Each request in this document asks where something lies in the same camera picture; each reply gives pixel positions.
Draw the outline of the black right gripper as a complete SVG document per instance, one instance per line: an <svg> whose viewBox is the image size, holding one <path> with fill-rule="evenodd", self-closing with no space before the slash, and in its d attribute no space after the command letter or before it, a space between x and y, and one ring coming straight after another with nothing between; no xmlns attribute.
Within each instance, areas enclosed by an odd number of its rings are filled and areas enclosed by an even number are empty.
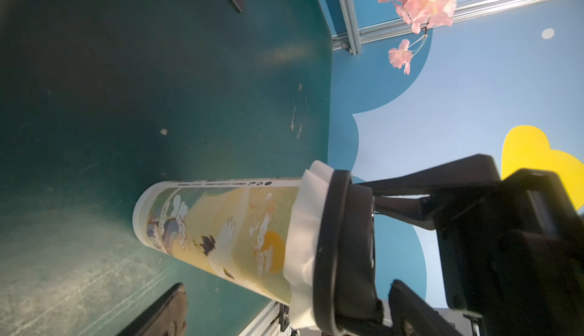
<svg viewBox="0 0 584 336"><path fill-rule="evenodd" d="M447 302L481 335L583 333L583 222L556 173L500 181L476 154L362 182L377 214L437 230ZM389 292L395 336L461 333L400 280Z"/></svg>

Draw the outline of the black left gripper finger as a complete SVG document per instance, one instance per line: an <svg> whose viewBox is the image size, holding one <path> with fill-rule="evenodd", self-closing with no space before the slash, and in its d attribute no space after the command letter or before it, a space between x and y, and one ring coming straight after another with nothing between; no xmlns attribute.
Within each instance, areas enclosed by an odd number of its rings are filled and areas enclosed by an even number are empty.
<svg viewBox="0 0 584 336"><path fill-rule="evenodd" d="M185 286L173 285L141 315L126 326L119 335L177 336L187 328L188 300Z"/></svg>

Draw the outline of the printed paper milk tea cup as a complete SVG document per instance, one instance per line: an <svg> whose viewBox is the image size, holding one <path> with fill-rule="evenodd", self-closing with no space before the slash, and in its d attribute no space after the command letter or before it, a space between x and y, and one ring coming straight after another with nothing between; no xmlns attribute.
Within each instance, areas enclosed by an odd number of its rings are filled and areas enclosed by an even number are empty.
<svg viewBox="0 0 584 336"><path fill-rule="evenodd" d="M159 182L135 204L144 245L289 304L287 231L300 179Z"/></svg>

